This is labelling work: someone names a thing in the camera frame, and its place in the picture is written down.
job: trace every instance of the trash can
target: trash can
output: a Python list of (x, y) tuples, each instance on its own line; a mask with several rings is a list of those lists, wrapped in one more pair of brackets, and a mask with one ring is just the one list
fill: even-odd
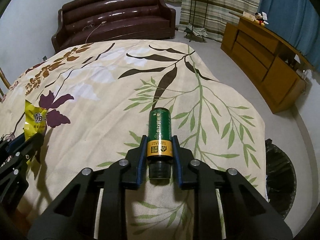
[(290, 158), (271, 139), (265, 145), (269, 203), (285, 219), (296, 195), (296, 173)]

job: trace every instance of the metal screw head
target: metal screw head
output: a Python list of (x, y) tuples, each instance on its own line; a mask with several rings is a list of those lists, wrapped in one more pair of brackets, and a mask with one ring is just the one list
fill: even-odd
[(81, 171), (81, 173), (82, 173), (83, 175), (89, 175), (89, 174), (91, 173), (91, 169), (89, 169), (89, 168), (84, 168), (84, 169)]
[(129, 164), (129, 161), (126, 159), (119, 160), (120, 166), (127, 166), (128, 164)]
[(230, 168), (228, 169), (228, 173), (230, 175), (237, 175), (238, 171), (235, 168)]
[(191, 164), (192, 166), (199, 166), (199, 165), (200, 165), (200, 161), (197, 160), (197, 159), (194, 159), (194, 160), (192, 160), (192, 161), (190, 162), (190, 164)]

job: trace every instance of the white wall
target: white wall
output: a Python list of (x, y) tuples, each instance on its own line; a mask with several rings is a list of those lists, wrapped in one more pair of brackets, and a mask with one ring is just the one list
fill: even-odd
[[(58, 10), (72, 0), (12, 0), (0, 18), (0, 67), (9, 83), (54, 55)], [(0, 82), (3, 91), (7, 91)]]
[(316, 155), (320, 182), (320, 74), (312, 72), (309, 75), (306, 95), (301, 95), (296, 106), (306, 125)]
[(181, 2), (167, 2), (166, 5), (176, 10), (176, 25), (179, 25), (181, 15)]

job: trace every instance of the floral bedspread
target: floral bedspread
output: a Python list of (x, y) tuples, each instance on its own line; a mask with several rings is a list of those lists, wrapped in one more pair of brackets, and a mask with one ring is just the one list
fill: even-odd
[[(123, 40), (59, 52), (23, 73), (0, 103), (0, 136), (23, 132), (25, 99), (48, 109), (44, 146), (27, 174), (19, 210), (29, 221), (84, 167), (124, 158), (148, 134), (148, 114), (166, 107), (172, 134), (195, 158), (238, 169), (265, 195), (264, 122), (219, 82), (187, 44)], [(193, 192), (148, 179), (126, 192), (129, 239), (191, 239)]]

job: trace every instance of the stuffed toy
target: stuffed toy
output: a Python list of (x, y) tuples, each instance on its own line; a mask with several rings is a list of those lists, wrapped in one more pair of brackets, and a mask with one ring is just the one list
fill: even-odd
[(267, 14), (262, 12), (262, 15), (261, 13), (256, 13), (256, 19), (254, 20), (255, 23), (261, 25), (261, 26), (264, 26), (266, 24), (268, 24), (266, 21), (267, 21)]

